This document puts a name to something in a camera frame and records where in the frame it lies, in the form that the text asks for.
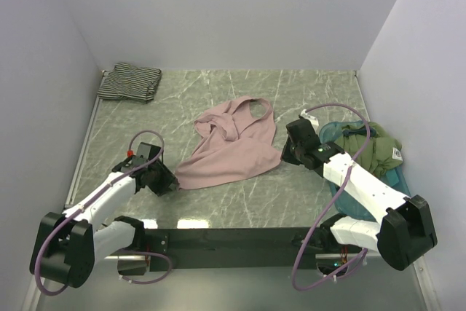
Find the pink tank top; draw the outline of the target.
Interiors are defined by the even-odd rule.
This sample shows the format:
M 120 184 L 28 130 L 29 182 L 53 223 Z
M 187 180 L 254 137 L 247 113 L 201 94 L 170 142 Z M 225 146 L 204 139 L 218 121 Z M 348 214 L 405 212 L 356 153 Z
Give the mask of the pink tank top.
M 243 181 L 276 168 L 281 152 L 272 104 L 242 96 L 203 112 L 194 129 L 201 140 L 190 158 L 179 163 L 175 177 L 185 190 Z

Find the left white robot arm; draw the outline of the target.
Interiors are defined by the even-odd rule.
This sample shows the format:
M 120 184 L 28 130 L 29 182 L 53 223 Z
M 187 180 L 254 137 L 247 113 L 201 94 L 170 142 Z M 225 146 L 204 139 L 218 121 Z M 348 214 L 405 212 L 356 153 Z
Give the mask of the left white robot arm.
M 137 151 L 128 151 L 104 182 L 81 202 L 42 218 L 29 266 L 36 282 L 45 278 L 63 288 L 78 288 L 96 263 L 117 251 L 148 255 L 141 220 L 118 216 L 107 227 L 104 221 L 140 190 L 147 188 L 161 196 L 176 183 L 163 162 L 161 146 L 140 143 Z

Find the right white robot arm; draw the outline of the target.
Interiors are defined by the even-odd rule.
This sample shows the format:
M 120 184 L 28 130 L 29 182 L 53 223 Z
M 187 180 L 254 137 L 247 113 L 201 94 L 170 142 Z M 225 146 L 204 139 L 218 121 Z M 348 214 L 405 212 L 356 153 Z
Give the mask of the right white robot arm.
M 282 160 L 315 171 L 343 189 L 373 217 L 372 221 L 364 221 L 345 214 L 332 216 L 312 234 L 309 246 L 329 252 L 344 245 L 366 248 L 402 271 L 437 245 L 430 206 L 423 197 L 409 197 L 389 187 L 335 143 L 321 143 L 307 119 L 287 124 L 286 130 Z

